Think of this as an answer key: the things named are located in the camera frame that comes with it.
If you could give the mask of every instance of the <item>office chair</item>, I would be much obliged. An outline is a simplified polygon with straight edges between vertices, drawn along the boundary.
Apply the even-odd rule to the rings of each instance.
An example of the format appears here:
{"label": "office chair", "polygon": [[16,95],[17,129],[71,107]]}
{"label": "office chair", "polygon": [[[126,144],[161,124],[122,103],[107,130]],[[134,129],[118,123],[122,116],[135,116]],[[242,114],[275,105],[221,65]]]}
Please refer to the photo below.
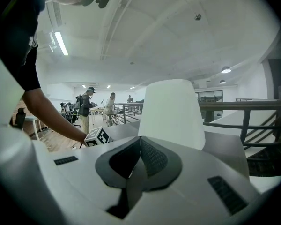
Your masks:
{"label": "office chair", "polygon": [[81,125],[79,124],[75,124],[75,122],[77,121],[78,119],[78,111],[76,109],[74,109],[74,112],[73,112],[73,115],[72,115],[72,118],[71,118],[71,121],[70,123],[72,123],[74,126],[79,126],[81,128]]}
{"label": "office chair", "polygon": [[15,116],[15,124],[14,127],[20,130],[23,129],[24,121],[25,121],[26,113],[24,112],[24,108],[19,108],[18,113]]}
{"label": "office chair", "polygon": [[69,107],[70,112],[73,112],[73,105],[71,103],[67,103],[67,106]]}

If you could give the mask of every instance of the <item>fluorescent light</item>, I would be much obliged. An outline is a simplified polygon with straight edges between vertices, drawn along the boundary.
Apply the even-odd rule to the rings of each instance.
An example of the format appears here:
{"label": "fluorescent light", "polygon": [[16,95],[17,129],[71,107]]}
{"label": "fluorescent light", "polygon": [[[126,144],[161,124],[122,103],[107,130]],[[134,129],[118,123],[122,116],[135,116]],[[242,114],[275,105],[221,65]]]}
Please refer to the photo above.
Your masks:
{"label": "fluorescent light", "polygon": [[66,47],[65,47],[65,44],[64,44],[64,41],[62,40],[62,37],[61,37],[61,34],[60,32],[55,32],[55,36],[56,36],[56,39],[58,41],[58,44],[63,52],[63,54],[65,56],[68,56],[69,54],[67,53],[67,50],[66,50]]}
{"label": "fluorescent light", "polygon": [[231,69],[229,67],[223,67],[221,73],[229,73],[231,72]]}

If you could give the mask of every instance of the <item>ceiling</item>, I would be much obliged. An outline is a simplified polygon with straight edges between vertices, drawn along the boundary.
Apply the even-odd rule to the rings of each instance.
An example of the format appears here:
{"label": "ceiling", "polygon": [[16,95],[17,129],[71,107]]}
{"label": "ceiling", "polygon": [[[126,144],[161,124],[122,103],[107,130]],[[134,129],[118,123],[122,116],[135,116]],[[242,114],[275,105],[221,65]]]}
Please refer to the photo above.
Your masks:
{"label": "ceiling", "polygon": [[[208,87],[218,86],[220,79],[236,84],[260,62],[280,27],[263,0],[111,0],[105,9],[96,3],[46,6],[39,17],[39,56],[53,68],[89,69],[96,78],[87,82],[102,87],[177,78],[210,81]],[[48,34],[56,31],[68,57],[57,42],[53,52],[49,48]],[[219,74],[223,66],[232,72]]]}
{"label": "ceiling", "polygon": [[67,85],[70,85],[74,89],[82,89],[85,90],[85,88],[82,86],[85,85],[86,88],[88,87],[94,87],[95,90],[98,91],[134,91],[135,89],[130,89],[132,86],[130,84],[112,84],[112,83],[98,83],[98,82],[67,82]]}

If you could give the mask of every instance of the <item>black sleeve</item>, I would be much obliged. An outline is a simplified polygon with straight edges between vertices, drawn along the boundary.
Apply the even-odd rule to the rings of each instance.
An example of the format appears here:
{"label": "black sleeve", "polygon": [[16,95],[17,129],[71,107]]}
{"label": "black sleeve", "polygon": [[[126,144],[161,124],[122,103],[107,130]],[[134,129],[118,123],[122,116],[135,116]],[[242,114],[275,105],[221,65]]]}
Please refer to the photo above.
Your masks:
{"label": "black sleeve", "polygon": [[41,87],[37,77],[36,60],[37,47],[28,53],[25,65],[21,66],[16,79],[25,92]]}
{"label": "black sleeve", "polygon": [[83,96],[82,100],[83,100],[83,107],[84,108],[93,108],[92,104],[88,104],[89,96]]}

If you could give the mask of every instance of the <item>table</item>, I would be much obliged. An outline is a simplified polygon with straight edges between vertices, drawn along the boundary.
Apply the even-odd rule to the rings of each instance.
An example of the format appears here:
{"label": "table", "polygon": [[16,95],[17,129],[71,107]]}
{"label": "table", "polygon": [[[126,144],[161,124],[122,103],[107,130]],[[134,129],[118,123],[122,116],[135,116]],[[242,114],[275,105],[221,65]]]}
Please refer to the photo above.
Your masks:
{"label": "table", "polygon": [[124,115],[125,112],[120,112],[123,111],[122,109],[116,109],[112,111],[104,111],[104,113],[107,115],[107,126],[110,127],[112,126],[112,122],[110,123],[110,119],[112,119],[113,115],[119,115],[122,114]]}
{"label": "table", "polygon": [[41,122],[40,122],[40,120],[36,116],[31,115],[31,116],[26,116],[25,117],[25,121],[32,121],[33,130],[34,130],[34,132],[36,134],[37,140],[39,140],[39,137],[38,137],[38,134],[37,134],[36,120],[38,120],[39,129],[42,131]]}
{"label": "table", "polygon": [[93,107],[90,109],[90,115],[92,116],[93,124],[94,124],[94,120],[96,120],[95,112],[104,112],[104,108],[103,107]]}
{"label": "table", "polygon": [[[137,121],[105,127],[104,130],[116,141],[129,136],[137,136],[140,123],[140,121]],[[205,140],[205,146],[202,151],[215,156],[249,179],[249,167],[239,136],[205,132]]]}

